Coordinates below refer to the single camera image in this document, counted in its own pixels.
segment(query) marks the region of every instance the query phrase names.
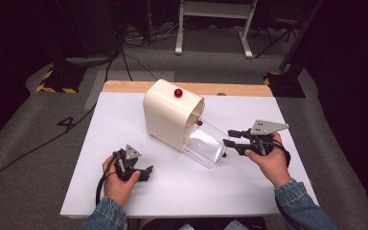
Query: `hand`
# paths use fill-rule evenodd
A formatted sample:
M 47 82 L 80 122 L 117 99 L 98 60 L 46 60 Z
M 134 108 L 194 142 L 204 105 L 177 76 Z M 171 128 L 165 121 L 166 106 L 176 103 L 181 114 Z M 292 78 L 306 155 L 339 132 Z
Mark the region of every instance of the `hand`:
M 273 140 L 282 143 L 279 133 L 274 132 L 272 136 Z M 247 149 L 244 154 L 260 167 L 264 176 L 271 181 L 275 188 L 279 188 L 291 180 L 286 157 L 280 148 L 273 147 L 273 150 L 267 156 L 261 156 L 250 149 Z
M 109 156 L 105 162 L 103 162 L 103 171 L 106 170 L 107 165 L 112 160 L 112 156 Z M 140 172 L 136 171 L 131 177 L 128 182 L 124 182 L 119 179 L 118 174 L 115 173 L 116 168 L 114 162 L 111 163 L 108 173 L 106 175 L 110 176 L 105 180 L 103 185 L 103 194 L 108 196 L 109 198 L 113 199 L 122 207 L 127 204 L 129 200 L 130 193 L 134 185 L 136 184 L 137 180 L 139 179 Z

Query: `white table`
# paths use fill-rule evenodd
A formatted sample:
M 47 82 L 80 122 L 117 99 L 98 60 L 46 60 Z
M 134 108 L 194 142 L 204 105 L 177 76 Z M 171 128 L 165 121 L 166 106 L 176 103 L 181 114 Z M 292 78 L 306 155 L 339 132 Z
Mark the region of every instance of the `white table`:
M 148 135 L 143 98 L 143 93 L 101 93 L 61 215 L 75 218 L 92 213 L 102 163 L 126 144 L 142 153 L 137 169 L 154 166 L 149 181 L 135 186 L 125 206 L 130 218 L 251 217 L 278 213 L 273 186 L 257 165 L 235 150 L 228 149 L 226 158 L 207 169 Z M 285 122 L 272 97 L 205 96 L 205 104 L 203 119 L 222 131 L 246 130 L 257 119 Z M 291 154 L 291 175 L 305 183 L 317 202 L 289 131 L 280 133 Z
M 239 32 L 241 45 L 244 49 L 244 55 L 247 58 L 253 58 L 246 36 L 249 31 L 250 22 L 253 18 L 253 13 L 256 8 L 257 0 L 251 4 L 230 4 L 230 3 L 213 3 L 213 2 L 194 2 L 194 1 L 180 1 L 180 15 L 178 25 L 178 35 L 175 43 L 175 54 L 182 54 L 183 46 L 183 24 L 184 15 L 192 16 L 209 16 L 209 17 L 224 17 L 224 18 L 238 18 L 246 19 L 243 27 L 243 32 Z

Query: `clear plastic bin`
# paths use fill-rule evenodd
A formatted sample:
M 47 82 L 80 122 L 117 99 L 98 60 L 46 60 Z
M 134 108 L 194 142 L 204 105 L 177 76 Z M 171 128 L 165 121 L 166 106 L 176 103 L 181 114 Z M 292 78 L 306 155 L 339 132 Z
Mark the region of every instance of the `clear plastic bin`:
M 184 152 L 207 168 L 212 168 L 223 156 L 228 135 L 204 120 L 198 120 L 188 130 L 191 133 L 184 143 Z

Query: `red ball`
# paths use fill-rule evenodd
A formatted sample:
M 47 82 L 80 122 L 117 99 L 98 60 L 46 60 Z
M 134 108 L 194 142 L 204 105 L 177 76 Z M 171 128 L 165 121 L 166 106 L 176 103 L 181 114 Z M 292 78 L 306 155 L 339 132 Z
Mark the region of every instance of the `red ball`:
M 174 95 L 176 98 L 181 98 L 181 96 L 183 96 L 183 91 L 181 89 L 175 89 Z

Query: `denim sleeve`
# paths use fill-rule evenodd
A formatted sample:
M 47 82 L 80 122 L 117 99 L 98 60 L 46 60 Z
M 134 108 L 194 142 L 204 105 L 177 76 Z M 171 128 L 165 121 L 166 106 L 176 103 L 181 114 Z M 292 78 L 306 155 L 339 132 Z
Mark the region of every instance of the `denim sleeve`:
M 82 224 L 81 230 L 114 229 L 122 230 L 127 222 L 127 214 L 113 199 L 103 197 L 94 212 Z
M 325 211 L 315 205 L 302 182 L 291 179 L 274 190 L 283 211 L 303 229 L 337 229 Z M 286 218 L 286 229 L 300 229 Z

